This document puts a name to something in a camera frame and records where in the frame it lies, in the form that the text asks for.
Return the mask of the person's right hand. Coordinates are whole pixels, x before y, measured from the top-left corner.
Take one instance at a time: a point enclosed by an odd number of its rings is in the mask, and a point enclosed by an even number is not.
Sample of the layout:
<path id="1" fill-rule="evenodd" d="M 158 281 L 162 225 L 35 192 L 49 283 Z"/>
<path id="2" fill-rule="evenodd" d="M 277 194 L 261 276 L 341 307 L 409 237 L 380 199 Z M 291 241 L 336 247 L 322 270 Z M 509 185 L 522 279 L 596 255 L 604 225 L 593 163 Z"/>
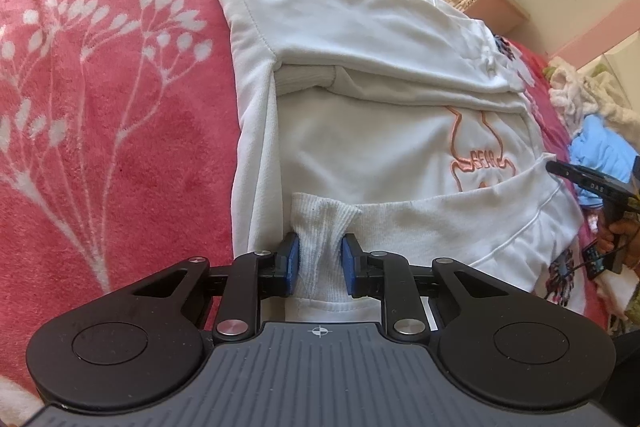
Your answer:
<path id="1" fill-rule="evenodd" d="M 618 246 L 625 246 L 625 265 L 629 269 L 638 272 L 640 257 L 639 222 L 624 218 L 608 223 L 604 214 L 600 213 L 597 250 L 600 254 L 608 254 Z"/>

